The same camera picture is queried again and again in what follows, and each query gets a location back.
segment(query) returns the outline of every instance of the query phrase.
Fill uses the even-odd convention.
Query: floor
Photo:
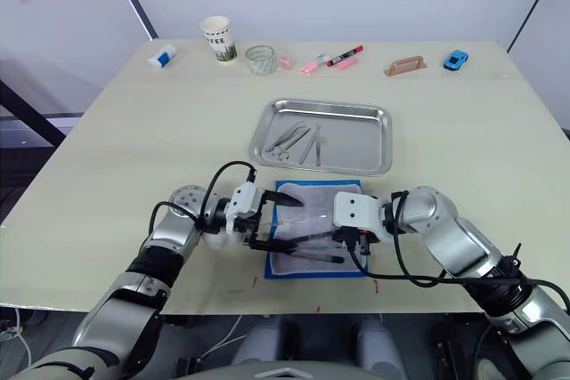
[[[39,169],[52,155],[50,148],[2,149],[0,221],[2,221]],[[22,318],[31,311],[22,311]],[[34,312],[23,335],[29,343],[33,360],[67,347],[84,313]],[[299,358],[301,360],[350,360],[350,327],[362,317],[381,317],[392,332],[403,356],[411,380],[457,378],[466,379],[466,373],[447,376],[445,364],[438,356],[443,349],[454,350],[455,362],[468,367],[475,343],[483,329],[482,316],[446,314],[368,314],[368,315],[287,315],[303,332]],[[0,308],[0,333],[13,325],[14,310]],[[162,329],[159,345],[151,363],[135,378],[171,378],[178,358],[201,355],[212,344],[225,336],[235,317],[201,316],[172,317]],[[234,335],[246,334],[259,316],[245,316]],[[213,352],[201,364],[200,370],[222,367],[231,362],[239,343],[230,344]],[[513,361],[509,350],[497,335],[487,336],[480,354],[493,360],[508,379],[525,378],[520,366]],[[20,341],[0,342],[0,380],[8,378],[26,366],[26,355]]]

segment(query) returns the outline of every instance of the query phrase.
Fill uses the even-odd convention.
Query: pen
[[[356,53],[359,53],[363,49],[364,49],[364,46],[362,46],[362,45],[356,46],[354,49],[351,49],[347,53],[343,53],[342,55],[339,55],[338,57],[335,57],[332,60],[327,61],[327,66],[332,67],[335,64],[337,64],[338,62],[341,62],[343,59],[348,58],[348,57],[352,57]]]

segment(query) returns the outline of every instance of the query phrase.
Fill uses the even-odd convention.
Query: white table
[[[165,69],[146,63],[164,43],[180,54]],[[496,43],[368,43],[360,63],[307,77],[278,70],[251,76],[218,64],[205,41],[145,44],[86,112],[2,224],[0,303],[88,311],[135,257],[154,204],[184,184],[206,186],[224,162],[248,159],[263,107],[280,97],[353,101],[387,109],[394,162],[363,191],[384,196],[428,184],[448,195],[504,254],[523,243],[524,272],[570,290],[570,143]],[[270,42],[297,65],[359,43]],[[442,67],[469,52],[460,72]],[[427,69],[382,70],[422,54]],[[257,185],[337,174],[259,167]],[[219,182],[230,194],[245,171]],[[403,251],[415,273],[439,266],[418,236]],[[372,248],[371,270],[397,273],[392,247]],[[420,289],[372,279],[264,279],[265,253],[201,243],[175,283],[166,313],[479,311],[457,286]]]

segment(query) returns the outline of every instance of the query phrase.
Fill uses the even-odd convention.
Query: red marker
[[[344,60],[348,57],[352,57],[356,53],[361,52],[363,49],[364,49],[364,46],[362,46],[362,45],[356,46],[354,49],[351,49],[347,53],[343,53],[342,55],[339,55],[338,57],[335,57],[332,60],[327,61],[327,66],[332,67],[335,64],[337,64],[338,62],[341,62],[342,60]]]

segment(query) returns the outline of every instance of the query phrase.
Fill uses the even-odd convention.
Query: blue toy car
[[[464,51],[453,51],[452,54],[445,60],[444,68],[448,70],[457,71],[461,68],[463,63],[467,61],[469,55]]]

